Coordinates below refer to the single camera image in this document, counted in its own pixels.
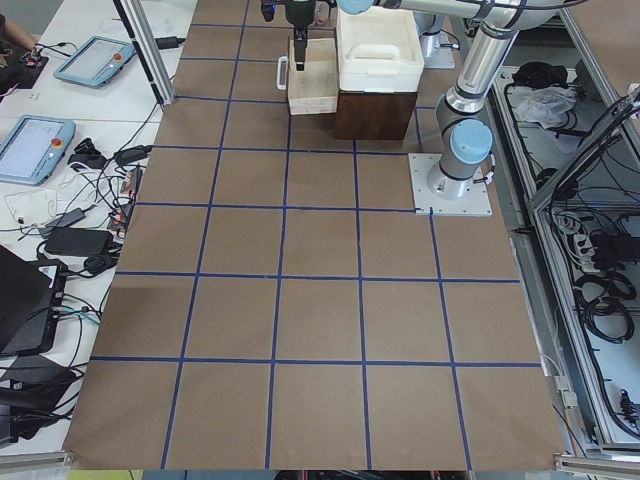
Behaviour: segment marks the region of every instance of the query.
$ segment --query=tablet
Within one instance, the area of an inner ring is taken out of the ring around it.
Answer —
[[[0,181],[38,185],[73,140],[71,120],[23,115],[0,145]]]
[[[105,37],[91,37],[53,76],[65,82],[100,87],[109,82],[135,55],[133,45]]]

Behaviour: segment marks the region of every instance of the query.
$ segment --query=mounting plate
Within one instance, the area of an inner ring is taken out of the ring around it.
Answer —
[[[453,40],[449,40],[449,36],[440,32],[440,43],[448,44]],[[431,58],[424,59],[424,68],[431,70],[453,70],[456,68],[456,62],[453,59],[453,49],[449,47],[440,47],[438,52]]]
[[[457,216],[457,217],[490,217],[491,203],[487,194],[487,186],[474,183],[471,191],[460,200],[446,200],[438,197],[427,186],[427,174],[431,167],[440,161],[440,154],[410,153],[411,186],[413,188],[413,204],[417,215]],[[482,178],[478,169],[475,179]]]

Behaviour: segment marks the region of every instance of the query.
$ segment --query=tiled surface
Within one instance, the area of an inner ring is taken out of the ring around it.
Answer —
[[[194,22],[67,442],[80,464],[549,468],[493,191],[491,219],[413,212],[404,153],[442,151],[455,74],[425,73],[404,141],[338,141],[273,87],[281,17],[201,0]]]

